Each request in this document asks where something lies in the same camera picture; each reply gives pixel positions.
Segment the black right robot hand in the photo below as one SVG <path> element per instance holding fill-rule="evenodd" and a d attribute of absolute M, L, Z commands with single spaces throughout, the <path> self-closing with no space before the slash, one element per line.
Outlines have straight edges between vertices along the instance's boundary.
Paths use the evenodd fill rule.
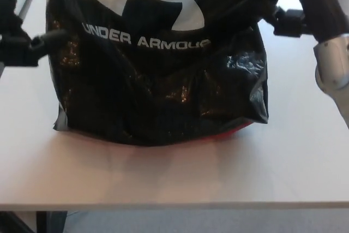
<path fill-rule="evenodd" d="M 299 0 L 302 10 L 277 8 L 274 34 L 299 38 L 312 35 L 319 43 L 348 34 L 348 0 Z"/>

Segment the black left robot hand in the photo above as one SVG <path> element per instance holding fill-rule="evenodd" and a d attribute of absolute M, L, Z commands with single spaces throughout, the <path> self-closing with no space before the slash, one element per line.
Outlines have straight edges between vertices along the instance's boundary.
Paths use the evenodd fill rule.
<path fill-rule="evenodd" d="M 1 64 L 37 67 L 41 58 L 59 51 L 68 42 L 68 33 L 56 29 L 30 38 L 22 29 L 23 20 L 14 13 L 15 6 L 16 0 L 1 0 Z"/>

